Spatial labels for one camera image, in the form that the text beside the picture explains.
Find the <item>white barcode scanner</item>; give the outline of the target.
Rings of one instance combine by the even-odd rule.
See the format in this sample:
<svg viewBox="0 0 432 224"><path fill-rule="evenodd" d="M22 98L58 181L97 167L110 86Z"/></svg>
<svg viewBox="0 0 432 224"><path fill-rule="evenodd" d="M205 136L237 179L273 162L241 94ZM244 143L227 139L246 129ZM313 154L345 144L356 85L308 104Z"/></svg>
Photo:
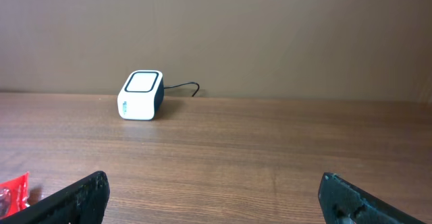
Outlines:
<svg viewBox="0 0 432 224"><path fill-rule="evenodd" d="M152 120L163 102L164 90L160 71L132 72L117 96L119 115L126 120Z"/></svg>

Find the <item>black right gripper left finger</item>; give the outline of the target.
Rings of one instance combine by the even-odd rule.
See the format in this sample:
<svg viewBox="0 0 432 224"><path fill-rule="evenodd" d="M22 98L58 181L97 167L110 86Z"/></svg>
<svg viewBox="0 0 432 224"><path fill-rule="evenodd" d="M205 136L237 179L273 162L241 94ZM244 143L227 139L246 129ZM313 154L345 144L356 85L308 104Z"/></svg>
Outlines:
<svg viewBox="0 0 432 224"><path fill-rule="evenodd" d="M1 220L1 224L101 224L110 188L96 171L36 204Z"/></svg>

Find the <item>red snack bag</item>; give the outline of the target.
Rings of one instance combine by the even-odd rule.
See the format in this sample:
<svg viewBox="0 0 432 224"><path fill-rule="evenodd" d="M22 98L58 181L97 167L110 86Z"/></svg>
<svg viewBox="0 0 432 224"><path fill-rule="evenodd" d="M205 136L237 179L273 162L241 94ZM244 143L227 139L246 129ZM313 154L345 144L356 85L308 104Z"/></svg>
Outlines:
<svg viewBox="0 0 432 224"><path fill-rule="evenodd" d="M13 180L1 183L1 219L9 217L29 207L29 172Z"/></svg>

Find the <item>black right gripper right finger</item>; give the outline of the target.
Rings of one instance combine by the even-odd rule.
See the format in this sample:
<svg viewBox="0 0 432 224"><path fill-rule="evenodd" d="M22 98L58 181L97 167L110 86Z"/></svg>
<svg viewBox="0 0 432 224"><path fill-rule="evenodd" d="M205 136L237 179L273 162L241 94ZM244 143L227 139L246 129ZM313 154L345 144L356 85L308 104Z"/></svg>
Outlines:
<svg viewBox="0 0 432 224"><path fill-rule="evenodd" d="M324 173L318 199L326 224L425 224L334 173Z"/></svg>

